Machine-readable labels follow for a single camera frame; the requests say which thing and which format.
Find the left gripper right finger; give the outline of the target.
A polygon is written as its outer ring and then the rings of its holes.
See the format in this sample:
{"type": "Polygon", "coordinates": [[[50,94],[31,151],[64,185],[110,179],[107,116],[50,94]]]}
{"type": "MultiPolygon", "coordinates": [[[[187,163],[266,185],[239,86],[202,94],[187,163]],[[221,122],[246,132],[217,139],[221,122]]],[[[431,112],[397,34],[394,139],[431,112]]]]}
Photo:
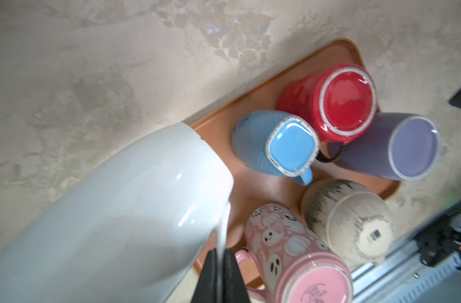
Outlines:
{"type": "Polygon", "coordinates": [[[247,288],[244,284],[236,256],[230,249],[224,252],[222,270],[222,302],[250,303],[247,288]]]}

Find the brown plastic tray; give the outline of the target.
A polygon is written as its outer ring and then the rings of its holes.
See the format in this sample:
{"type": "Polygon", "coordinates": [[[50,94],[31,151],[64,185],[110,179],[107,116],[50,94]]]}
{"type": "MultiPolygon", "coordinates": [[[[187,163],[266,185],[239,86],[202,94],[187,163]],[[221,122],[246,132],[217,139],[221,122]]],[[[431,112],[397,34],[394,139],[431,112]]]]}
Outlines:
{"type": "MultiPolygon", "coordinates": [[[[341,63],[353,63],[365,68],[357,45],[349,39],[335,39],[284,69],[261,85],[236,98],[191,127],[214,149],[224,161],[234,178],[230,195],[231,212],[227,233],[227,247],[238,251],[246,245],[244,226],[252,211],[268,202],[282,203],[296,213],[306,187],[289,178],[266,175],[248,169],[235,157],[231,148],[231,131],[246,114],[275,108],[277,97],[290,83],[308,74],[341,63]]],[[[313,182],[339,178],[361,183],[383,199],[393,196],[401,181],[382,179],[337,167],[335,164],[313,164],[313,182]]],[[[260,287],[263,281],[257,267],[249,260],[243,261],[240,270],[248,287],[260,287]]]]}

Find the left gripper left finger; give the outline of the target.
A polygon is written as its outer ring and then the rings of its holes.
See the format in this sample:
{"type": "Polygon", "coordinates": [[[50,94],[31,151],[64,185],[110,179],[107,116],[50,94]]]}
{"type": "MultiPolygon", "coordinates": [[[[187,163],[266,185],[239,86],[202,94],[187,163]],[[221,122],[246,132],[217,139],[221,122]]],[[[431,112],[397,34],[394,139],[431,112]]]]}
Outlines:
{"type": "Polygon", "coordinates": [[[216,303],[218,261],[216,249],[207,253],[190,303],[216,303]]]}

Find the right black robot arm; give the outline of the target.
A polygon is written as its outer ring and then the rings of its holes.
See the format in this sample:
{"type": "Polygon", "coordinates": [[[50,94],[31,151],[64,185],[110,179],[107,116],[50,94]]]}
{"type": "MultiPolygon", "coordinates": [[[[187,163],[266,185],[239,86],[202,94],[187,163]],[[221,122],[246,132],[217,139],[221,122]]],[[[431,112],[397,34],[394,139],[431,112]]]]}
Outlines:
{"type": "Polygon", "coordinates": [[[461,200],[416,234],[414,241],[423,265],[434,268],[453,253],[461,260],[461,200]]]}

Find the white mug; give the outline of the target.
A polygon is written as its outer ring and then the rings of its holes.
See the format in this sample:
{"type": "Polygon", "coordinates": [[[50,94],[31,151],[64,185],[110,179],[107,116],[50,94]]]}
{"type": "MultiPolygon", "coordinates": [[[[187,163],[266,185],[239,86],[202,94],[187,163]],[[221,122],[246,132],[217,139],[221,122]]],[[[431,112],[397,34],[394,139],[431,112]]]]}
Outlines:
{"type": "Polygon", "coordinates": [[[234,179],[185,123],[100,165],[0,253],[0,302],[164,302],[220,218],[234,179]]]}

